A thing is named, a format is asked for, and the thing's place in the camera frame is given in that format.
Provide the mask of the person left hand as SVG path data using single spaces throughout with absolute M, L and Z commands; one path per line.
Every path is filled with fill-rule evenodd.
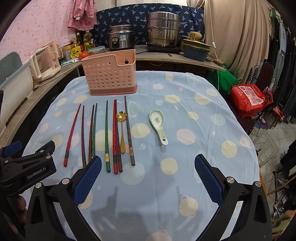
M 23 224 L 26 224 L 28 210 L 26 208 L 27 203 L 25 199 L 21 195 L 18 195 L 17 197 L 6 198 L 6 200 L 8 201 L 9 206 L 13 208 L 18 221 L 22 222 Z M 14 225 L 14 222 L 11 222 L 11 219 L 7 215 L 5 215 L 5 219 L 11 227 L 11 229 L 14 231 L 14 233 L 18 235 L 18 229 Z

